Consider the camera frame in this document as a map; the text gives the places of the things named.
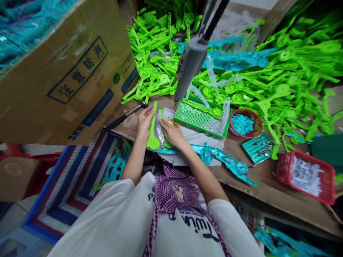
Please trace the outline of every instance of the wooden table surface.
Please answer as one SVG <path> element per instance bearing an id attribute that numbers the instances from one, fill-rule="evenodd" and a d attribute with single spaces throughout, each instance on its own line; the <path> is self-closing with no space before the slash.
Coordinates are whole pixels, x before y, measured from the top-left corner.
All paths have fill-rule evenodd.
<path id="1" fill-rule="evenodd" d="M 158 109 L 167 107 L 174 110 L 172 96 L 154 96 L 149 99 L 148 104 L 152 106 L 155 100 L 158 101 Z M 139 103 L 135 100 L 120 105 L 107 124 L 110 124 L 138 105 Z M 141 110 L 132 114 L 119 126 L 114 128 L 113 131 L 134 141 L 136 138 L 137 117 L 140 112 Z M 229 132 L 225 139 L 224 152 L 250 167 L 253 163 L 241 147 L 241 144 L 246 141 L 246 139 L 236 137 Z M 295 147 L 304 152 L 309 150 L 308 146 L 305 144 L 297 145 Z M 280 152 L 284 152 L 283 146 L 281 146 Z M 333 220 L 327 209 L 320 202 L 291 189 L 288 185 L 279 182 L 275 178 L 273 173 L 276 171 L 276 166 L 276 160 L 268 159 L 255 166 L 255 168 L 247 174 L 248 178 L 259 185 L 259 188 L 248 185 L 242 180 L 237 179 L 225 165 L 211 166 L 210 169 L 220 182 L 266 202 L 305 222 L 309 222 L 320 230 L 326 231 L 336 237 L 343 238 L 343 232 L 338 229 L 338 223 Z"/>

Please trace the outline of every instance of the red plastic basket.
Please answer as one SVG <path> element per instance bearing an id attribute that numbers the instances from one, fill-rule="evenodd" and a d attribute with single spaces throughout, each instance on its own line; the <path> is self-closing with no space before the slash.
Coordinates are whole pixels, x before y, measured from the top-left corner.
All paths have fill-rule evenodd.
<path id="1" fill-rule="evenodd" d="M 305 192 L 292 184 L 294 156 L 311 164 L 318 164 L 320 166 L 320 169 L 324 171 L 319 173 L 320 188 L 322 190 L 319 197 L 309 194 L 308 192 Z M 290 153 L 279 154 L 279 162 L 276 170 L 277 179 L 281 182 L 290 185 L 295 190 L 298 190 L 328 205 L 333 205 L 335 203 L 335 174 L 335 169 L 330 164 L 323 162 L 322 160 L 319 160 L 301 151 L 295 150 Z"/>
<path id="2" fill-rule="evenodd" d="M 247 133 L 245 136 L 241 135 L 240 133 L 238 133 L 235 128 L 232 126 L 232 116 L 236 115 L 236 114 L 242 114 L 248 118 L 254 119 L 254 126 L 253 126 L 253 130 L 249 133 Z M 252 139 L 255 137 L 258 137 L 262 131 L 263 131 L 263 123 L 261 118 L 254 113 L 252 110 L 249 109 L 238 109 L 235 110 L 231 116 L 230 116 L 230 125 L 229 125 L 229 130 L 232 134 L 234 134 L 235 136 L 240 136 L 240 137 L 244 137 L 244 138 L 248 138 L 248 139 Z"/>

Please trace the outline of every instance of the red stool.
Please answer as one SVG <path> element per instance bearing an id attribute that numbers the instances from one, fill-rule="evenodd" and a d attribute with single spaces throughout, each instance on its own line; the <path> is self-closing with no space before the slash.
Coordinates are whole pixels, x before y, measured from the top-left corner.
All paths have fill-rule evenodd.
<path id="1" fill-rule="evenodd" d="M 0 155 L 0 161 L 6 159 L 9 156 L 13 156 L 36 159 L 42 162 L 39 169 L 35 172 L 35 175 L 32 177 L 33 181 L 30 182 L 30 187 L 28 188 L 25 194 L 25 198 L 39 194 L 45 184 L 45 181 L 49 177 L 49 175 L 46 174 L 47 170 L 56 165 L 62 153 L 56 152 L 52 154 L 32 156 L 28 153 L 22 153 L 20 151 L 20 145 L 18 144 L 6 143 L 6 146 L 8 155 Z"/>

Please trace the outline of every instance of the white t-shirt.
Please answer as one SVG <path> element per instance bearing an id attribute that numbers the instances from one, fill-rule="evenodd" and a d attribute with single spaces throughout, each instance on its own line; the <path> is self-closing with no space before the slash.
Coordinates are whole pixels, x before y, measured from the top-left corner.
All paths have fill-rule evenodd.
<path id="1" fill-rule="evenodd" d="M 154 213 L 155 184 L 151 172 L 136 187 L 131 179 L 105 184 L 49 257 L 142 256 Z M 233 257 L 264 256 L 232 204 L 217 199 L 206 207 L 202 194 L 199 201 L 216 220 Z M 224 252 L 206 216 L 184 206 L 159 215 L 153 256 L 224 256 Z"/>

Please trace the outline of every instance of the pegboard tray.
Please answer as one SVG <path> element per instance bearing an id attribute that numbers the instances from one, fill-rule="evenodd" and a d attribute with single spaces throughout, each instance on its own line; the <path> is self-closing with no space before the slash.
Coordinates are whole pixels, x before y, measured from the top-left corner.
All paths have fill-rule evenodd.
<path id="1" fill-rule="evenodd" d="M 255 137 L 242 144 L 244 151 L 249 155 L 254 164 L 259 164 L 270 158 L 273 146 L 274 142 L 266 133 L 262 133 L 259 137 Z"/>
<path id="2" fill-rule="evenodd" d="M 206 108 L 206 106 L 203 104 L 201 99 L 198 97 L 190 95 L 188 97 L 188 100 L 198 104 L 201 107 Z M 223 107 L 221 105 L 217 105 L 217 104 L 212 103 L 212 102 L 208 102 L 208 104 L 210 105 L 210 109 L 213 109 L 214 107 L 218 107 L 220 109 L 223 109 Z M 219 123 L 220 123 L 221 119 L 222 118 L 215 119 L 211 114 L 208 114 L 208 113 L 202 112 L 201 110 L 195 109 L 195 108 L 191 107 L 190 105 L 188 105 L 184 102 L 179 103 L 179 106 L 178 106 L 176 113 L 175 113 L 175 116 L 174 116 L 174 120 L 176 120 L 182 124 L 186 124 L 186 125 L 191 126 L 195 129 L 204 131 L 204 132 L 211 134 L 215 137 L 226 137 L 228 134 L 228 129 L 229 129 L 229 125 L 230 125 L 229 120 L 227 121 L 227 124 L 226 124 L 225 129 L 224 129 L 224 133 L 222 135 L 220 135 L 219 133 L 215 133 L 213 131 L 209 131 L 209 130 L 203 128 L 204 125 L 209 124 L 210 122 L 214 122 L 214 123 L 217 122 L 218 123 L 217 126 L 220 126 Z"/>

